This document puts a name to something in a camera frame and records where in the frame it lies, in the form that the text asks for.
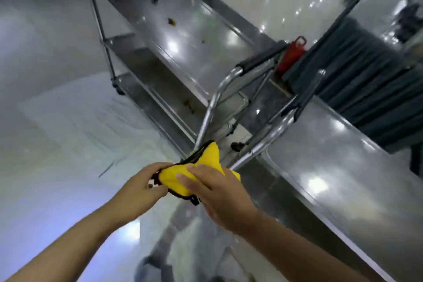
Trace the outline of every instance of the metal tray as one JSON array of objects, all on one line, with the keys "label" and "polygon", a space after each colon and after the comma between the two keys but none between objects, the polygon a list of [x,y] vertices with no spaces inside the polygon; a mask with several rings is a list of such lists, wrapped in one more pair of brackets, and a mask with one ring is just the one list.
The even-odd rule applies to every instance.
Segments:
[{"label": "metal tray", "polygon": [[423,276],[423,181],[314,98],[261,158],[387,281]]},{"label": "metal tray", "polygon": [[[108,39],[106,46],[121,60],[146,92],[195,142],[203,122],[206,107],[185,87],[168,68],[134,34]],[[242,93],[236,93],[220,103],[208,135],[217,132],[248,104]]]},{"label": "metal tray", "polygon": [[[146,46],[205,106],[219,83],[256,51],[253,43],[201,0],[108,0]],[[261,75],[266,63],[234,80],[222,100]]]}]

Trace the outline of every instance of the stainless steel cart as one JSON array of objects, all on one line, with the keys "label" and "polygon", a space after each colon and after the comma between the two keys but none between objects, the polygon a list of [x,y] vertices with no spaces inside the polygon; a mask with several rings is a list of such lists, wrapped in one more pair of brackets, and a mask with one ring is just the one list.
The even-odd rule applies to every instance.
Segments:
[{"label": "stainless steel cart", "polygon": [[[133,97],[129,76],[115,74],[111,52],[182,130],[182,137],[194,143],[191,149],[176,145],[182,155],[204,138],[230,133],[230,120],[249,104],[241,89],[269,76],[286,47],[280,41],[255,54],[253,42],[201,0],[108,1],[134,29],[107,38],[97,1],[91,0],[112,84]],[[164,133],[175,142],[174,135]]]}]

